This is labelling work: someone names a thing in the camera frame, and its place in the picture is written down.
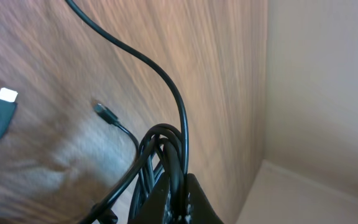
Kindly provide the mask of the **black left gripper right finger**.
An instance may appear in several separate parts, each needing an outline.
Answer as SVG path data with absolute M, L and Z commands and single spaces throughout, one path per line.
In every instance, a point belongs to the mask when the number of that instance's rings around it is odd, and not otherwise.
M 186 224 L 223 224 L 194 174 L 187 175 Z

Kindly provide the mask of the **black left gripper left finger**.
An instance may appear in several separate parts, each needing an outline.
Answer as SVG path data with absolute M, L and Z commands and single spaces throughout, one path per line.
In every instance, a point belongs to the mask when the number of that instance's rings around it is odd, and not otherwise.
M 173 221 L 171 211 L 170 178 L 163 173 L 139 213 L 128 224 L 169 224 Z

